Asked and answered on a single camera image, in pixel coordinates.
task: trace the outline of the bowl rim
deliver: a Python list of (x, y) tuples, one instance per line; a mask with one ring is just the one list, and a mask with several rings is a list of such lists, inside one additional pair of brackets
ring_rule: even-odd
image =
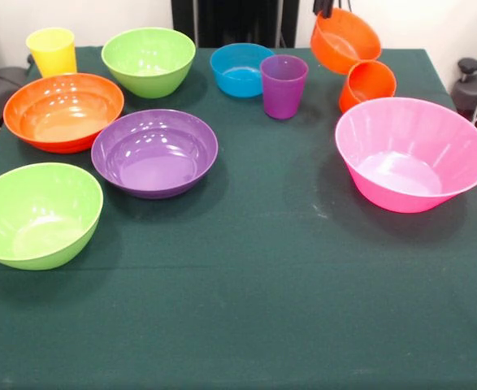
[(115, 93), (117, 95), (119, 95), (122, 104), (120, 105), (120, 107), (117, 107), (117, 106), (115, 107), (114, 118), (110, 118), (110, 120), (108, 121), (108, 124), (111, 124), (114, 120), (119, 118), (119, 116), (121, 115), (121, 112), (123, 112), (123, 108), (124, 108), (124, 93), (116, 83), (114, 83), (112, 80), (107, 79), (106, 77), (99, 76), (99, 75), (94, 75), (93, 73), (80, 73), (80, 72), (78, 72), (78, 73), (65, 73), (65, 74), (62, 74), (62, 75), (56, 75), (56, 76), (51, 76), (51, 77), (42, 77), (41, 79), (36, 79), (36, 80), (31, 81), (30, 83), (24, 85), (23, 87), (18, 89), (16, 92), (14, 92), (12, 94), (12, 96), (9, 97), (9, 99), (7, 100), (7, 103), (5, 103), (5, 106), (3, 107), (3, 113), (2, 113), (3, 123), (5, 124), (7, 129), (12, 134), (14, 134), (15, 136), (17, 136), (19, 139), (21, 139), (23, 141), (26, 141), (28, 143), (37, 143), (37, 144), (41, 144), (41, 145), (63, 145), (63, 144), (67, 144), (69, 142), (79, 142), (79, 141), (85, 140), (88, 137), (91, 137), (93, 134), (96, 134), (96, 133), (100, 132), (102, 130), (102, 128), (100, 128), (98, 130), (95, 130), (95, 131), (92, 131), (92, 132), (90, 132), (90, 133), (88, 133), (84, 136), (74, 138), (74, 139), (71, 139), (71, 140), (66, 140), (66, 141), (41, 141), (41, 140), (38, 140), (37, 138), (31, 138), (31, 137), (25, 136), (24, 134), (22, 134), (18, 131), (15, 131), (13, 129), (13, 127), (11, 126), (12, 123), (10, 123), (10, 120), (8, 120), (8, 118), (7, 118), (7, 110), (11, 107), (12, 101), (19, 94), (21, 94), (23, 91), (26, 91), (27, 89), (32, 88), (34, 85), (49, 82), (50, 80), (58, 80), (59, 78), (63, 78), (63, 77), (64, 78), (73, 78), (73, 77), (77, 77), (77, 76), (86, 77), (90, 80), (101, 81), (102, 83), (107, 83), (108, 85), (113, 87)]
[[(204, 125), (204, 128), (206, 128), (210, 134), (210, 138), (211, 140), (215, 143), (215, 153), (214, 155), (212, 156), (212, 158), (210, 159), (210, 161), (207, 163), (207, 167), (206, 169), (204, 169), (202, 172), (199, 172), (196, 176), (194, 176), (192, 179), (188, 180), (188, 181), (185, 181), (184, 183), (181, 183), (181, 184), (178, 184), (176, 185), (175, 187), (169, 187), (169, 188), (160, 188), (160, 189), (142, 189), (142, 188), (132, 188), (132, 187), (128, 187), (127, 185), (124, 185), (124, 184), (121, 184), (121, 183), (117, 183), (115, 181), (113, 181), (110, 177), (107, 177), (105, 175), (105, 171), (100, 169), (98, 167), (98, 165), (96, 165), (95, 161), (94, 161), (94, 158), (93, 158), (93, 154), (94, 154), (94, 151), (97, 150), (98, 148), (100, 148), (99, 145), (99, 142), (101, 142), (101, 135), (104, 133), (104, 132), (110, 132), (111, 129), (119, 122), (119, 121), (122, 121), (123, 119), (126, 119), (128, 120), (128, 118), (131, 118), (133, 116), (137, 116), (137, 115), (148, 115), (148, 114), (153, 114), (153, 113), (156, 113), (156, 112), (163, 112), (163, 113), (167, 113), (167, 112), (174, 112), (174, 113), (181, 113), (184, 117), (186, 118), (189, 118), (189, 119), (195, 119), (197, 121), (200, 121), (203, 125)], [(210, 169), (211, 167), (213, 167), (213, 165), (215, 164), (215, 161), (218, 157), (218, 154), (219, 154), (219, 141), (218, 141), (218, 138), (216, 137), (216, 134), (215, 132), (213, 131), (213, 129), (211, 128), (211, 126), (209, 124), (207, 124), (204, 120), (200, 119), (199, 117), (195, 116), (195, 115), (192, 115), (188, 112), (185, 112), (185, 111), (181, 111), (181, 110), (173, 110), (173, 109), (167, 109), (167, 108), (152, 108), (152, 109), (149, 109), (149, 110), (141, 110), (141, 111), (135, 111), (135, 112), (132, 112), (131, 114), (128, 114), (128, 115), (125, 115), (125, 116), (122, 116), (121, 118), (117, 119), (116, 121), (112, 122), (111, 124), (109, 124), (108, 126), (106, 126), (102, 131), (101, 133), (99, 134), (99, 136), (95, 139), (95, 141), (93, 142), (92, 144), (92, 149), (90, 150), (90, 159), (92, 160), (92, 164), (93, 164), (93, 167), (95, 168), (95, 170), (98, 172), (99, 175), (101, 175), (106, 181), (108, 181), (109, 183), (113, 184), (114, 186), (116, 187), (119, 187), (120, 189), (123, 189), (124, 191), (126, 192), (139, 192), (139, 193), (161, 193), (161, 192), (164, 192), (164, 191), (172, 191), (172, 190), (175, 190), (175, 189), (180, 189), (186, 185), (190, 185), (191, 183), (196, 183), (198, 180), (200, 180)]]
[(39, 167), (52, 167), (52, 166), (61, 166), (61, 167), (66, 167), (67, 169), (78, 171), (81, 175), (84, 175), (85, 177), (90, 179), (90, 181), (94, 183), (94, 187), (99, 194), (98, 210), (95, 214), (95, 217), (93, 218), (92, 222), (89, 224), (88, 228), (83, 229), (81, 236), (76, 238), (74, 241), (69, 242), (68, 244), (59, 246), (57, 249), (52, 249), (48, 252), (44, 252), (43, 254), (38, 255), (37, 257), (22, 258), (22, 257), (1, 257), (0, 256), (0, 260), (6, 261), (6, 262), (27, 262), (27, 261), (35, 261), (42, 258), (46, 258), (52, 254), (57, 254), (58, 252), (61, 252), (65, 250), (66, 248), (69, 248), (70, 246), (75, 244), (78, 240), (80, 240), (82, 237), (84, 237), (85, 234), (89, 232), (93, 228), (93, 226), (95, 226), (95, 224), (98, 222), (99, 217), (101, 216), (102, 206), (104, 203), (104, 195), (102, 193), (102, 188), (101, 188), (101, 185), (99, 184), (99, 181), (90, 172), (86, 171), (83, 168), (80, 168), (72, 164), (66, 164), (65, 162), (61, 162), (61, 163), (60, 162), (37, 162), (34, 164), (24, 165), (22, 167), (17, 167), (15, 169), (11, 169), (10, 171), (4, 172), (0, 175), (0, 180), (5, 179), (5, 177), (7, 176), (14, 175), (16, 172), (19, 172), (22, 170), (37, 169)]
[(215, 56), (216, 56), (218, 53), (222, 54), (223, 51), (225, 51), (225, 50), (227, 50), (227, 49), (229, 49), (229, 48), (231, 48), (231, 47), (233, 47), (233, 46), (255, 47), (256, 49), (261, 49), (261, 50), (263, 50), (263, 51), (270, 52), (270, 55), (266, 56), (265, 59), (267, 59), (267, 58), (269, 58), (269, 57), (272, 57), (273, 55), (276, 55), (276, 53), (275, 53), (273, 50), (269, 49), (269, 48), (266, 47), (266, 46), (259, 45), (259, 44), (257, 44), (257, 43), (237, 42), (237, 43), (230, 43), (230, 44), (228, 44), (228, 45), (224, 45), (224, 46), (219, 47), (218, 49), (216, 49), (216, 50), (213, 52), (213, 54), (212, 54), (211, 57), (209, 58), (209, 64), (211, 65), (211, 69), (213, 70), (213, 72), (218, 73), (219, 75), (224, 76), (224, 77), (226, 77), (226, 78), (228, 78), (228, 79), (232, 79), (232, 80), (241, 80), (241, 79), (236, 78), (236, 77), (233, 77), (233, 76), (228, 76), (228, 75), (225, 74), (225, 72), (221, 72), (221, 71), (217, 70), (217, 69), (215, 68), (215, 65), (213, 64), (213, 61), (214, 61)]
[[(126, 35), (126, 34), (129, 34), (129, 33), (134, 33), (135, 31), (158, 31), (158, 30), (166, 30), (170, 33), (174, 33), (176, 35), (179, 35), (181, 37), (184, 37), (187, 39), (187, 41), (189, 41), (190, 43), (190, 46), (192, 48), (192, 53), (191, 55), (189, 56), (189, 60), (186, 61), (185, 63), (183, 63), (181, 66), (179, 67), (176, 67), (175, 69), (171, 70), (171, 71), (168, 71), (167, 73), (162, 73), (160, 75), (136, 75), (134, 73), (131, 73), (131, 72), (128, 72), (128, 71), (121, 71), (119, 69), (117, 69), (116, 67), (113, 67), (111, 64), (108, 63), (108, 61), (106, 61), (106, 58), (105, 58), (105, 49), (106, 47), (112, 43), (114, 40), (116, 40), (117, 38), (119, 37), (122, 37), (123, 35)], [(106, 65), (106, 67), (108, 67), (108, 69), (110, 69), (111, 71), (113, 72), (117, 72), (121, 75), (125, 75), (125, 76), (131, 76), (131, 77), (138, 77), (138, 78), (145, 78), (145, 77), (160, 77), (160, 76), (165, 76), (165, 75), (170, 75), (171, 73), (175, 73), (177, 71), (179, 71), (180, 69), (183, 69), (184, 67), (188, 66), (192, 61), (193, 59), (195, 58), (195, 54), (197, 53), (197, 47), (195, 45), (195, 42), (193, 42), (193, 40), (188, 37), (186, 34), (184, 34), (183, 32), (180, 32), (180, 31), (177, 31), (175, 30), (174, 28), (167, 28), (167, 27), (139, 27), (139, 28), (131, 28), (129, 30), (126, 30), (126, 31), (123, 31), (123, 32), (120, 32), (119, 34), (117, 35), (114, 35), (112, 38), (110, 38), (103, 46), (102, 46), (102, 49), (101, 49), (101, 60), (103, 61), (103, 63)]]
[(418, 198), (423, 198), (423, 199), (437, 199), (437, 198), (445, 198), (445, 197), (454, 197), (460, 193), (464, 193), (466, 191), (469, 191), (470, 189), (474, 188), (477, 186), (477, 179), (473, 180), (473, 183), (472, 184), (469, 184), (467, 185), (466, 187), (464, 188), (460, 188), (456, 191), (451, 191), (451, 192), (448, 192), (448, 193), (437, 193), (437, 194), (432, 194), (432, 195), (423, 195), (423, 194), (417, 194), (417, 193), (409, 193), (409, 192), (406, 192), (406, 191), (397, 191), (395, 189), (392, 189), (392, 188), (388, 188), (388, 187), (385, 187), (375, 181), (373, 181), (372, 179), (366, 177), (365, 175), (363, 175), (358, 169), (357, 167), (355, 167), (354, 165), (352, 165), (349, 161), (349, 158), (346, 157), (345, 153), (343, 152), (343, 150), (341, 149), (340, 147), (340, 142), (339, 142), (339, 137), (338, 137), (338, 134), (339, 134), (339, 128), (340, 126), (343, 124), (343, 122), (347, 121), (349, 119), (349, 115), (352, 113), (352, 112), (355, 112), (355, 111), (358, 111), (358, 110), (361, 110), (363, 109), (364, 107), (367, 107), (369, 105), (375, 105), (375, 104), (382, 104), (384, 102), (414, 102), (415, 104), (421, 104), (421, 105), (424, 105), (424, 106), (430, 106), (430, 107), (434, 107), (435, 109), (437, 110), (441, 110), (443, 112), (445, 112), (447, 115), (451, 115), (453, 117), (456, 117), (457, 119), (459, 119), (461, 122), (466, 122), (468, 123), (470, 126), (468, 126), (467, 128), (471, 128), (471, 131), (475, 133), (475, 136), (477, 137), (477, 128), (474, 124), (472, 124), (470, 121), (468, 121), (467, 119), (465, 119), (463, 116), (461, 116), (460, 114), (458, 114), (457, 112), (453, 111), (453, 110), (450, 110), (448, 107), (445, 107), (445, 106), (442, 106), (441, 104), (438, 104), (438, 103), (434, 103), (434, 102), (430, 102), (428, 100), (423, 100), (423, 99), (417, 99), (415, 97), (378, 97), (376, 99), (371, 99), (371, 100), (367, 100), (365, 102), (362, 102), (360, 104), (357, 104), (356, 106), (350, 108), (349, 110), (347, 110), (341, 117), (340, 119), (337, 121), (337, 124), (336, 124), (336, 130), (335, 130), (335, 135), (334, 135), (334, 139), (335, 139), (335, 142), (336, 142), (336, 148), (337, 150), (339, 151), (339, 154), (340, 156), (343, 158), (343, 161), (345, 161), (346, 165), (353, 169), (358, 175), (360, 175), (364, 180), (368, 180), (370, 181), (372, 184), (375, 184), (383, 189), (386, 189), (388, 191), (392, 191), (394, 193), (400, 193), (402, 195), (408, 195), (408, 196), (411, 196), (411, 197), (418, 197)]
[[(340, 17), (350, 18), (350, 21), (355, 21), (355, 23), (359, 23), (359, 25), (361, 25), (362, 27), (367, 28), (368, 31), (370, 31), (375, 36), (377, 47), (379, 49), (378, 50), (379, 53), (373, 58), (372, 57), (370, 57), (370, 58), (354, 57), (350, 54), (345, 54), (344, 52), (339, 51), (338, 49), (336, 49), (334, 47), (333, 49), (334, 49), (335, 53), (345, 57), (346, 59), (349, 59), (350, 61), (354, 61), (354, 62), (363, 61), (363, 60), (378, 59), (381, 56), (381, 54), (383, 53), (383, 47), (381, 45), (381, 40), (379, 38), (379, 34), (368, 24), (368, 22), (366, 22), (363, 18), (355, 15), (353, 12), (344, 10), (342, 8), (335, 8), (334, 7), (334, 8), (332, 8), (332, 13), (337, 13), (339, 18)], [(323, 18), (323, 11), (319, 12), (318, 16), (316, 17), (316, 21), (314, 23), (315, 29), (319, 32), (319, 35), (322, 36), (323, 35), (323, 29), (321, 28), (320, 24), (318, 23), (319, 22), (319, 17), (321, 17), (322, 19), (326, 19), (326, 18)], [(310, 48), (311, 49), (313, 48), (312, 41), (310, 42)]]

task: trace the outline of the pink bowl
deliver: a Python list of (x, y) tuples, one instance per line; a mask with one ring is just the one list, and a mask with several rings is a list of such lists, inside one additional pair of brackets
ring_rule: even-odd
[(477, 185), (477, 128), (435, 103), (361, 103), (337, 123), (336, 145), (359, 191), (390, 211), (429, 210)]

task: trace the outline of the purple bowl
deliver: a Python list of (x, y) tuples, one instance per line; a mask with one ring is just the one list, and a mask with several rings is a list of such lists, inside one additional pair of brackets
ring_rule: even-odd
[(92, 146), (95, 169), (136, 197), (174, 197), (193, 187), (213, 165), (213, 130), (177, 110), (144, 110), (117, 119)]

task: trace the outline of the blue bowl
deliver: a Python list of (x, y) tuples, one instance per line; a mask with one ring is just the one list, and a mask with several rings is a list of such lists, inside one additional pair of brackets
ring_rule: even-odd
[(274, 52), (254, 43), (233, 43), (211, 55), (211, 68), (216, 84), (236, 98), (251, 98), (262, 94), (260, 63)]

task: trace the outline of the orange cup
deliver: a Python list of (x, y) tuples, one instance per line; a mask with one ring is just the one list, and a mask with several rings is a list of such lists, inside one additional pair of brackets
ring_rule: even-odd
[(339, 107), (346, 112), (366, 100), (395, 95), (397, 81), (392, 70), (379, 61), (361, 61), (346, 76), (339, 97)]
[(340, 8), (334, 8), (330, 18), (318, 14), (310, 49), (324, 67), (341, 75), (346, 75), (359, 61), (381, 55), (375, 31), (352, 12)]

